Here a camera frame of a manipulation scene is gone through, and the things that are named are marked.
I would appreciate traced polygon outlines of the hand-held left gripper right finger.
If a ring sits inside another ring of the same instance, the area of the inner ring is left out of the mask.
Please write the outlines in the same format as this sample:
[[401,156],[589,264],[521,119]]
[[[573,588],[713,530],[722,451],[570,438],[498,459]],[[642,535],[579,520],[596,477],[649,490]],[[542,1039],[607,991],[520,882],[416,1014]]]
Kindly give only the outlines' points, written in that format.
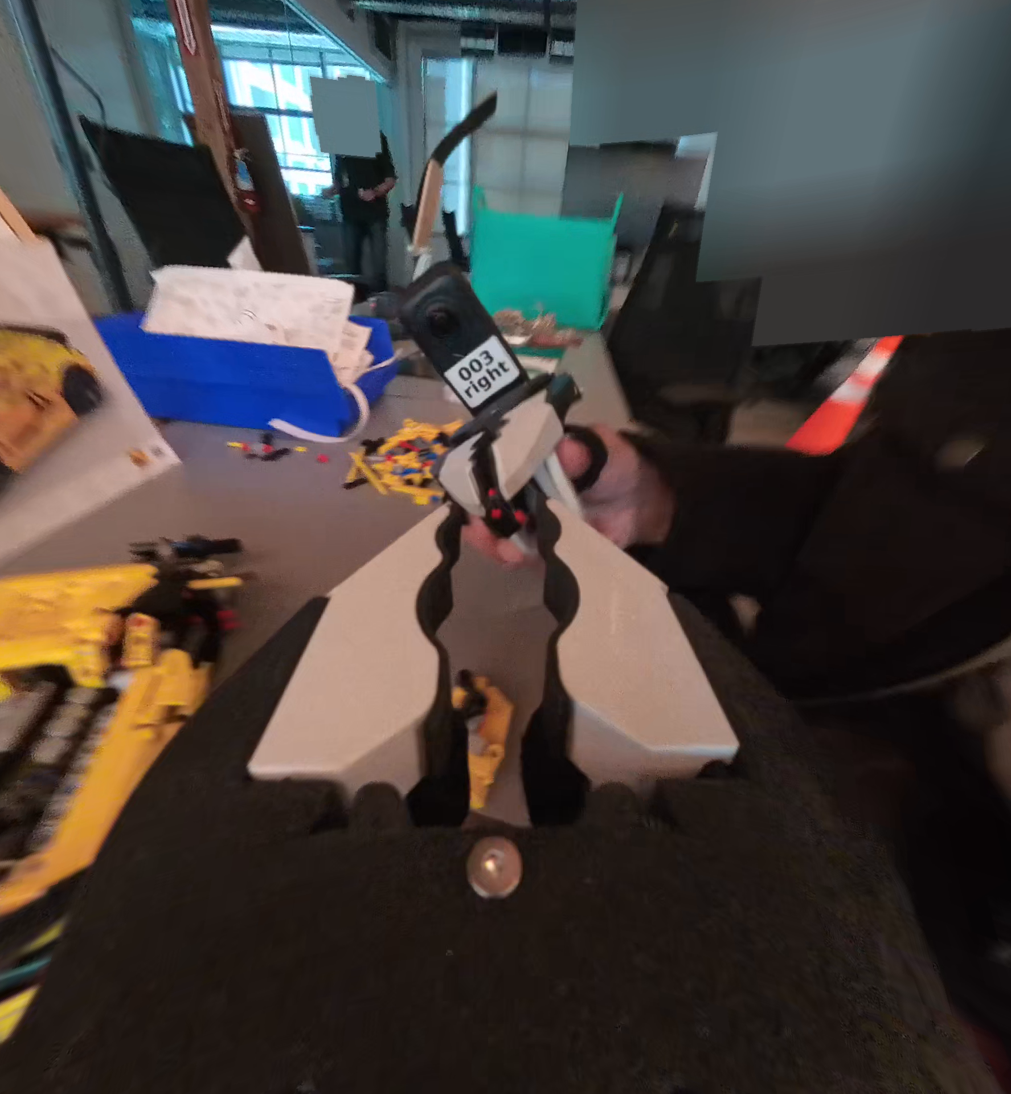
[[554,626],[521,745],[530,824],[576,823],[601,785],[646,799],[734,761],[737,735],[665,583],[562,502],[535,502]]

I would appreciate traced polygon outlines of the brown wooden post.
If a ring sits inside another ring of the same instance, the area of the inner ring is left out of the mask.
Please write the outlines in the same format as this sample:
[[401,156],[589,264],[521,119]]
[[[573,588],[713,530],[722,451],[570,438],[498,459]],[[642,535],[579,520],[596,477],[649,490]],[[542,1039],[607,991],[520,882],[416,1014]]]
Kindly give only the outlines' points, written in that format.
[[226,96],[222,58],[214,44],[209,2],[168,1],[166,7],[193,103],[195,141],[210,150],[239,220],[247,237],[253,238],[252,217],[239,209],[235,195],[232,158],[239,138]]

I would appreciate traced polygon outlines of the pile of toy bricks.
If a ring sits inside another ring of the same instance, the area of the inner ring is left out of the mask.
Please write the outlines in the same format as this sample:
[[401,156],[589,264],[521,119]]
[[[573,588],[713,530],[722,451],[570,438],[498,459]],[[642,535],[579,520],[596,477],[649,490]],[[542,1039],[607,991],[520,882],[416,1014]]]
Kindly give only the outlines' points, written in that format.
[[417,507],[443,502],[444,490],[435,477],[435,463],[443,458],[461,419],[435,423],[404,419],[388,437],[368,439],[350,455],[342,490],[367,485],[383,497],[400,497]]

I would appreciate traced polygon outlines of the person's right forearm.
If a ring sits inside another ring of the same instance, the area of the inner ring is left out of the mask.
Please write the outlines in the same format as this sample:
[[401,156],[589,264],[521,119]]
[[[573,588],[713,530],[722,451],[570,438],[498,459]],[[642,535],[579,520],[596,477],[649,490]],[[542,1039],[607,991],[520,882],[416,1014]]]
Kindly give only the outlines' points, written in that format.
[[635,446],[675,499],[637,558],[759,606],[744,653],[789,698],[881,691],[1011,637],[1011,328],[909,336],[829,455]]

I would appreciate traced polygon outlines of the dark brown door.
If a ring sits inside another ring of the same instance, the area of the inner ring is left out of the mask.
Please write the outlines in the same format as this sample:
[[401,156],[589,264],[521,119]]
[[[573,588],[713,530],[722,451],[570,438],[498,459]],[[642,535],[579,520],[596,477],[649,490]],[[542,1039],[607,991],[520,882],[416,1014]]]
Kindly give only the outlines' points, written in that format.
[[253,249],[262,268],[268,272],[314,276],[266,115],[262,110],[233,107],[232,118],[258,202],[252,213],[252,231]]

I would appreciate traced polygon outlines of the black metal pole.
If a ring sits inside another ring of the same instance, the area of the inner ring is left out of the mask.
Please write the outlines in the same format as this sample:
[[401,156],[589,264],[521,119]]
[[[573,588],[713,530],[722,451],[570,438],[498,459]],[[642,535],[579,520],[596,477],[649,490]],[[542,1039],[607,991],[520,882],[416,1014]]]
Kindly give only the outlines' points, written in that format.
[[88,243],[91,245],[107,299],[115,312],[130,312],[133,301],[126,274],[102,216],[96,190],[89,175],[88,163],[63,96],[63,89],[36,2],[15,1],[12,2],[12,7],[53,131],[51,139],[56,154],[88,229]]

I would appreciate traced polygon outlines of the yellow toy brick car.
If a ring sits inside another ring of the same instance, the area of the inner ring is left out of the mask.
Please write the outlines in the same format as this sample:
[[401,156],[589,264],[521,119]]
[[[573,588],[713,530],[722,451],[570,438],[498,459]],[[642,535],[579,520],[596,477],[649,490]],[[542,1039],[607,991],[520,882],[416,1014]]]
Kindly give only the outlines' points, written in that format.
[[211,690],[241,555],[0,578],[0,1048],[127,802]]

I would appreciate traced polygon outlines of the black red brick piece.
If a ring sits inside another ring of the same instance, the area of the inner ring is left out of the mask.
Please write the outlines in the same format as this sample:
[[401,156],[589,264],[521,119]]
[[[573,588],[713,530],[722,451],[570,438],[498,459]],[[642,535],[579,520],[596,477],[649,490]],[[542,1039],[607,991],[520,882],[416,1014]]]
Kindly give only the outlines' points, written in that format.
[[528,532],[528,512],[524,501],[514,503],[493,487],[480,494],[474,517],[497,540],[512,540]]

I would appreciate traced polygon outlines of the grey desk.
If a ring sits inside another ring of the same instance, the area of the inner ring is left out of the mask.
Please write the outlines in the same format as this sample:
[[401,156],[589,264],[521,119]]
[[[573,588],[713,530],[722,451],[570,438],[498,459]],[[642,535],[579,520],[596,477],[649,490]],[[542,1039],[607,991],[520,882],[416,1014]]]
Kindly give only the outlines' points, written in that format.
[[[186,445],[178,466],[5,559],[0,578],[104,566],[108,549],[163,532],[201,529],[243,542],[255,579],[230,657],[256,649],[297,612],[306,614],[270,649],[276,668],[252,661],[212,693],[146,776],[129,810],[154,812],[141,800],[159,791],[190,816],[183,821],[185,829],[258,831],[263,821],[255,799],[268,804],[275,792],[284,806],[294,791],[332,789],[315,781],[257,781],[246,770],[322,605],[333,587],[442,504],[419,509],[379,500],[371,488],[342,490],[338,455],[322,470],[303,456],[263,464],[235,458],[214,427],[182,423],[171,433]],[[510,579],[500,566],[462,552],[453,570],[453,609],[439,631],[452,672],[489,667],[498,684],[521,674],[522,688],[509,696],[528,698],[531,714],[541,701],[543,657],[554,626],[544,605],[536,609],[535,580],[533,570]]]

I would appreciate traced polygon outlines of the orange traffic cone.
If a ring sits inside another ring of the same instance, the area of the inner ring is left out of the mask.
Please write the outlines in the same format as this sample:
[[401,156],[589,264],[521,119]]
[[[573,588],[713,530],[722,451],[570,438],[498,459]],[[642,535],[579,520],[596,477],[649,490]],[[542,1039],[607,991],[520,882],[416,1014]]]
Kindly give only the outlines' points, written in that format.
[[842,446],[903,340],[904,336],[878,338],[853,372],[807,417],[785,447],[809,456],[824,456]]

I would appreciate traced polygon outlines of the blue bin with paper bags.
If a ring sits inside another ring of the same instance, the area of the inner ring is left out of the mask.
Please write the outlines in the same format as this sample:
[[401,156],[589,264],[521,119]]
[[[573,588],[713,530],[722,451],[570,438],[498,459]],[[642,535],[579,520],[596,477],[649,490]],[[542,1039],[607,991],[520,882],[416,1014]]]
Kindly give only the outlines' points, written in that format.
[[[146,331],[324,351],[335,376],[355,381],[371,366],[367,330],[355,325],[350,283],[333,278],[232,268],[168,266],[156,270],[142,319]],[[348,437],[309,442],[338,444],[361,434],[362,421]],[[271,431],[294,435],[275,422]]]

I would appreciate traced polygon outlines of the teal plastic bin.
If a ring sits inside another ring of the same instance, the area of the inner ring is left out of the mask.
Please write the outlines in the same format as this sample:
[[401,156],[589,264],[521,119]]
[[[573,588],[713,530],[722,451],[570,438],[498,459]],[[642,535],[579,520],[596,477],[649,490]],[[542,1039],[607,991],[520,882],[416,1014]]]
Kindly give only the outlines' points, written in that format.
[[607,218],[498,211],[474,188],[470,287],[492,314],[551,314],[566,327],[596,331],[606,321],[623,195]]

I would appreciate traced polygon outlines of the small yellow brick assembly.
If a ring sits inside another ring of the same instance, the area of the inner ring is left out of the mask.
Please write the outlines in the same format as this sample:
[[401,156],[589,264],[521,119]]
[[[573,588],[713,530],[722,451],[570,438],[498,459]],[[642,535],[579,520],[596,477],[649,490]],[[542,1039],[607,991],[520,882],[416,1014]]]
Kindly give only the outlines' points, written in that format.
[[514,705],[489,677],[468,670],[456,674],[452,705],[467,733],[469,807],[480,812],[506,758]]

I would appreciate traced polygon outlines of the scatter of black red bricks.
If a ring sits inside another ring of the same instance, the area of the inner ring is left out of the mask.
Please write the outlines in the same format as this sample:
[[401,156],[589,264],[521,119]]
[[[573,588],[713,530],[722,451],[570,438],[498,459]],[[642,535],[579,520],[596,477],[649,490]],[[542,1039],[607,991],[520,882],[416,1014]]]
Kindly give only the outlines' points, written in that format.
[[294,456],[303,456],[321,466],[327,466],[332,462],[328,452],[319,444],[309,442],[306,437],[264,432],[253,439],[226,441],[224,446],[240,459],[262,463],[278,463]]

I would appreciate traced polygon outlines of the black backdrop board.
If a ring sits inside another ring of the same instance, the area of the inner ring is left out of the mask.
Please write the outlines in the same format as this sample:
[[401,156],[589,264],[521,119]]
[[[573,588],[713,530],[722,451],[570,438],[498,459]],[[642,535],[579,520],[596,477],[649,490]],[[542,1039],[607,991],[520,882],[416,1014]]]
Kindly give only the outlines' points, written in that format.
[[77,118],[154,268],[226,268],[246,238],[212,154]]

